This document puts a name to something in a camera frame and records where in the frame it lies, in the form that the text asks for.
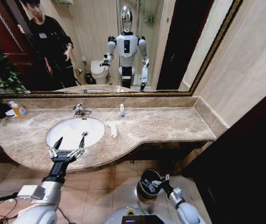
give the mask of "man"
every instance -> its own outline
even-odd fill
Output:
[[[64,88],[76,86],[73,65],[70,60],[73,42],[60,24],[41,9],[41,0],[21,0],[33,16],[29,28],[35,45],[45,57],[48,72],[56,76]]]

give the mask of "name badge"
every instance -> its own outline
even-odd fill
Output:
[[[46,39],[47,35],[45,33],[39,33],[41,39]]]

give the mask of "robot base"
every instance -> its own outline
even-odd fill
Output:
[[[115,210],[105,224],[175,224],[170,219],[167,219],[161,215],[151,215],[147,210],[139,207],[126,206]]]

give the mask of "white sink basin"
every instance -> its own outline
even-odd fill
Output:
[[[59,149],[77,149],[83,132],[88,132],[84,140],[84,147],[88,147],[97,143],[102,138],[105,132],[105,126],[101,121],[93,118],[64,120],[50,129],[46,137],[46,142],[50,147],[53,147],[58,139],[63,137]]]

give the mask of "cable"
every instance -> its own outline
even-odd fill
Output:
[[[58,210],[62,213],[63,217],[68,221],[68,224],[76,224],[76,223],[72,223],[72,222],[68,219],[68,217],[66,217],[66,215],[63,213],[63,211],[62,211],[59,207],[57,207],[57,208],[58,208]]]
[[[16,208],[16,206],[17,206],[17,203],[18,203],[18,201],[15,199],[15,198],[13,198],[13,200],[15,200],[15,205],[13,206],[13,208],[5,215],[5,216],[3,216],[3,215],[0,215],[0,217],[3,217],[3,218],[1,218],[0,219],[0,221],[4,221],[3,222],[3,224],[5,224],[5,223],[8,223],[8,220],[9,219],[12,219],[12,218],[16,218],[17,216],[15,216],[15,217],[11,217],[11,218],[8,218],[7,216]]]

